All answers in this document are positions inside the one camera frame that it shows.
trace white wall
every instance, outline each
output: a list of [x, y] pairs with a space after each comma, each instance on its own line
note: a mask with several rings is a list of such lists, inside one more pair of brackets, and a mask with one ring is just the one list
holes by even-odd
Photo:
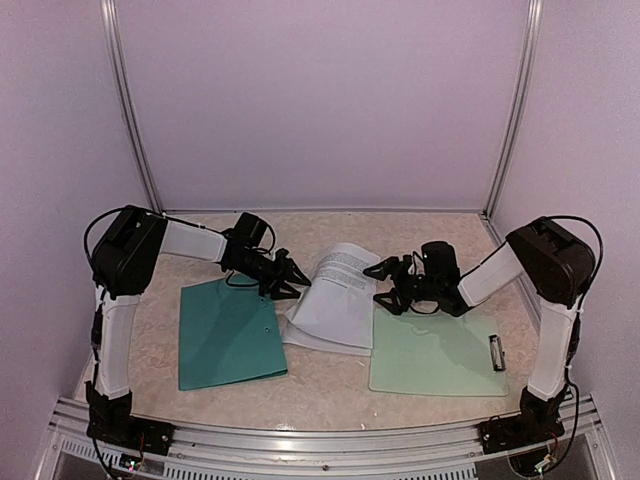
[[118, 2], [165, 207], [480, 210], [527, 6]]
[[624, 478], [636, 478], [640, 3], [635, 0], [545, 2], [531, 90], [496, 223], [506, 234], [553, 213], [588, 217], [604, 236], [604, 265], [586, 301], [574, 376], [585, 392], [593, 392]]
[[27, 475], [89, 355], [82, 233], [143, 195], [99, 3], [20, 0], [0, 14], [0, 478]]

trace beige table surface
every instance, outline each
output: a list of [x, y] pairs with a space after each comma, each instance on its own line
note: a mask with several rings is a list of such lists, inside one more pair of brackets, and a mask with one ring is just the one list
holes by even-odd
[[[494, 249], [474, 214], [259, 213], [276, 231], [277, 247], [291, 252], [311, 275], [316, 256], [336, 242], [360, 245], [382, 258], [402, 255], [432, 240], [457, 252], [461, 271]], [[232, 227], [237, 214], [184, 218], [215, 229]], [[500, 415], [518, 409], [520, 392], [535, 359], [537, 337], [514, 286], [475, 312], [498, 322], [506, 351], [510, 393], [506, 397], [437, 397], [372, 392], [369, 359], [285, 345], [289, 374], [276, 379], [178, 390], [180, 289], [221, 278], [216, 264], [163, 255], [136, 312], [129, 374], [133, 413], [207, 425], [279, 430], [361, 430], [424, 426]], [[379, 283], [388, 291], [390, 282]], [[293, 301], [276, 302], [282, 315]], [[85, 372], [89, 378], [91, 366]]]

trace green folder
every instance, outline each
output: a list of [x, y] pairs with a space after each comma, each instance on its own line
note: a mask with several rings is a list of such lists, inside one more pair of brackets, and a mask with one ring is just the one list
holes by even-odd
[[506, 396], [505, 372], [493, 370], [495, 319], [467, 313], [393, 316], [376, 309], [369, 388], [443, 396]]
[[[235, 275], [233, 283], [253, 280]], [[273, 302], [224, 280], [184, 287], [178, 373], [181, 391], [286, 374]]]

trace sheet of paper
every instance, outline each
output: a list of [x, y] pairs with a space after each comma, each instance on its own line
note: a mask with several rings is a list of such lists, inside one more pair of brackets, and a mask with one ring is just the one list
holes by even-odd
[[345, 355], [358, 355], [360, 357], [370, 357], [371, 350], [368, 348], [354, 347], [342, 343], [329, 342], [308, 333], [304, 333], [291, 322], [287, 322], [282, 332], [282, 341], [291, 345], [313, 348], [324, 352], [342, 353]]
[[286, 315], [307, 335], [329, 342], [373, 347], [376, 281], [362, 270], [380, 257], [351, 243], [339, 243], [320, 257], [311, 287]]

